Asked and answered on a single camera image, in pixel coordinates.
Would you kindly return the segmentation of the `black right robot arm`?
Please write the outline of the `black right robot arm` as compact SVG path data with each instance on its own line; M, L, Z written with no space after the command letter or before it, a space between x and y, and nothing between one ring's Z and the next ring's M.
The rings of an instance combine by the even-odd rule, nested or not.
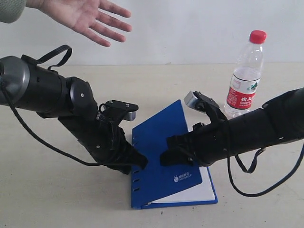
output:
M208 167L227 157L304 137L303 88L283 93L232 119L201 92L189 92L184 101L189 108L205 113L210 123L197 123L192 131L167 138L168 149L160 155L162 166L197 163Z

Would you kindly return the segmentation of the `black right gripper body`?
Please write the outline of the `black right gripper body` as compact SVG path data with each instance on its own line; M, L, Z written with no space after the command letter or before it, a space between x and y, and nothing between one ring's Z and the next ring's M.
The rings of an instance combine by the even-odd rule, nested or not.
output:
M199 166L208 167L228 157L228 130L225 122L196 123L190 132L190 147Z

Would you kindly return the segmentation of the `person's open bare hand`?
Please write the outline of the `person's open bare hand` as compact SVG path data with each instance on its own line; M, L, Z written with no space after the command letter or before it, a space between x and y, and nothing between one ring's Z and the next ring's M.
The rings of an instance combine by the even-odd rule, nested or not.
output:
M59 24L85 36L103 47L110 47L106 38L123 43L126 37L108 26L124 32L131 32L132 26L112 13L130 18L131 12L108 0L28 0L26 7L46 14Z

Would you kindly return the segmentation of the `green knit sleeve forearm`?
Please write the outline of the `green knit sleeve forearm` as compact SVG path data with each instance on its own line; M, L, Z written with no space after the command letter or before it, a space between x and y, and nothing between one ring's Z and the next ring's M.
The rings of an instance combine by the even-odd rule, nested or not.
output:
M1 0L0 21L10 24L18 20L26 6L26 0Z

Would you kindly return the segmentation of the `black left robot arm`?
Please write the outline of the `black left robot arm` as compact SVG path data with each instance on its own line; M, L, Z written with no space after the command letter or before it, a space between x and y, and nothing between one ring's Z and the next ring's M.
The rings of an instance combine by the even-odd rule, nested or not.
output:
M24 109L44 119L56 118L88 151L95 166L128 174L133 166L144 169L148 163L119 125L122 120L134 120L139 107L118 100L98 104L90 84L78 77L63 77L26 57L3 57L0 103L13 111Z

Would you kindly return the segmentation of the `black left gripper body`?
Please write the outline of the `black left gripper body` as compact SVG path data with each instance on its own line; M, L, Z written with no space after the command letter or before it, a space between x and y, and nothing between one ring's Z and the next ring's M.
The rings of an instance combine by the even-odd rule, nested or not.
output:
M129 174L132 146L127 142L119 122L105 116L94 119L91 156L98 165Z

